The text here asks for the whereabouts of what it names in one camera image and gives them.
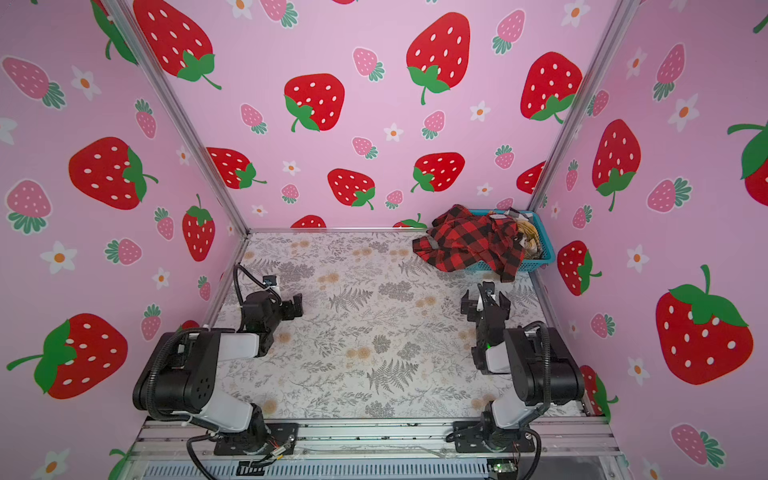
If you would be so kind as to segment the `red black plaid shirt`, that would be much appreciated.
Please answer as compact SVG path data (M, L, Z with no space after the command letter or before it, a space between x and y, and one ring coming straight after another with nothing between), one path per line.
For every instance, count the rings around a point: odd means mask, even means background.
M523 234L505 216L475 215L456 204L433 220L424 236L412 242L421 260L442 272L486 264L503 283L511 283L524 261Z

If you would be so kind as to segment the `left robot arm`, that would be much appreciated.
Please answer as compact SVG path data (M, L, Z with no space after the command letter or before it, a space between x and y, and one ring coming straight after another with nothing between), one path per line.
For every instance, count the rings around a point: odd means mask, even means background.
M134 386L132 402L156 421L206 429L202 438L214 441L223 454L277 450L262 408L218 388L216 373L221 362L266 356L280 324L303 315L303 296L283 296L277 276L257 279L241 264L232 274L239 326L162 335Z

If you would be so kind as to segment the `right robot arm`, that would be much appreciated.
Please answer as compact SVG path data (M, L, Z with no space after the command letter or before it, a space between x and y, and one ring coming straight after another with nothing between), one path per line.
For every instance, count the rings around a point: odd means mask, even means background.
M490 401L479 420L454 423L446 441L460 453L510 452L534 438L531 424L551 407L581 399L585 383L555 328L507 326L511 301L492 282L477 288L476 299L461 299L461 313L475 325L473 363L483 375L510 377L512 390Z

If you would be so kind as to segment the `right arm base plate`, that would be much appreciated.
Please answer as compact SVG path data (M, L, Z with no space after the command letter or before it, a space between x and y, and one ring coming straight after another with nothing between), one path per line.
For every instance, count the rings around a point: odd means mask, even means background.
M488 426L480 420L454 422L445 441L452 443L459 453L533 453L536 450L531 435Z

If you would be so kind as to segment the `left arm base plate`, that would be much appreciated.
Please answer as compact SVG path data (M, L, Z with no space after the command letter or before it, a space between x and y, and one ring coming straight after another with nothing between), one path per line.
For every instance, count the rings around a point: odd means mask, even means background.
M249 428L241 433L224 433L216 441L215 456L269 456L291 455L298 437L299 424L268 422L261 429Z

